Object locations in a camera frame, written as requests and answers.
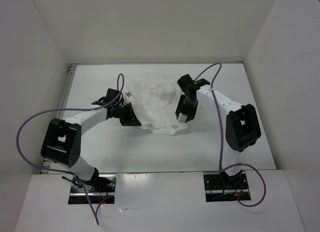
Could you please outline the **white pleated skirt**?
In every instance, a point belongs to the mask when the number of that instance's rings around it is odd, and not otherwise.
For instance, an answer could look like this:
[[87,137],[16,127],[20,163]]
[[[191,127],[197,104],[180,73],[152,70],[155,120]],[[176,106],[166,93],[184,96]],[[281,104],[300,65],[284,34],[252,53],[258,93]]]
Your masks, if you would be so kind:
[[136,78],[125,82],[124,91],[131,94],[127,101],[131,103],[141,129],[154,135],[173,136],[188,127],[176,117],[182,91],[175,81]]

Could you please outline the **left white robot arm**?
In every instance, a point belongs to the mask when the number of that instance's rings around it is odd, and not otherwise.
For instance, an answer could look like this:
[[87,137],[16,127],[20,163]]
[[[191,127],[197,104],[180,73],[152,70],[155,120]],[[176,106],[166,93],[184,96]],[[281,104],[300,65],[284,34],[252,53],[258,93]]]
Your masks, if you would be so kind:
[[110,189],[113,181],[100,177],[98,169],[81,157],[81,139],[84,133],[111,118],[118,119],[124,127],[141,126],[132,103],[126,102],[120,91],[109,88],[106,96],[94,101],[89,110],[67,119],[52,119],[41,148],[41,156],[76,175],[88,192]]

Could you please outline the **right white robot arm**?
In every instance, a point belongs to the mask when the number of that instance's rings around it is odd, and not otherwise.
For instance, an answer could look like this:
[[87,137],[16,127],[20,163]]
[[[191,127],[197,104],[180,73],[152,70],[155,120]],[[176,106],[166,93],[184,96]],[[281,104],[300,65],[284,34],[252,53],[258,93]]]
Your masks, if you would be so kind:
[[204,78],[193,80],[189,74],[177,81],[182,91],[175,115],[192,121],[199,103],[208,106],[218,114],[219,128],[222,129],[219,150],[219,183],[229,189],[236,184],[245,163],[245,152],[261,137],[261,129],[255,107],[240,104],[218,90]]

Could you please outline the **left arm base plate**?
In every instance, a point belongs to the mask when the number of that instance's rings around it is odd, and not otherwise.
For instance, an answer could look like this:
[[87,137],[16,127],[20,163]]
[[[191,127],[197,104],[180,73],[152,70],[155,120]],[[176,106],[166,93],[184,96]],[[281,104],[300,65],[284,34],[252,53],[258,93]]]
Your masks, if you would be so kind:
[[[103,178],[103,185],[99,185],[97,188],[89,188],[88,185],[85,185],[90,202],[93,205],[98,205],[100,202],[103,204],[113,204],[115,202],[117,176],[115,174],[100,174],[99,177]],[[75,179],[71,180],[68,204],[88,204],[88,200],[82,186]]]

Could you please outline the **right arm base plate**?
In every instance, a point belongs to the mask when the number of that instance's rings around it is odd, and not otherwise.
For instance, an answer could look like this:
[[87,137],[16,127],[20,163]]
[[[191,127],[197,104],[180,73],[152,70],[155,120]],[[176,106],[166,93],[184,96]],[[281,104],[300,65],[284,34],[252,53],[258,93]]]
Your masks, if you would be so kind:
[[250,191],[247,176],[239,172],[228,176],[226,172],[212,172],[203,174],[206,202],[250,201]]

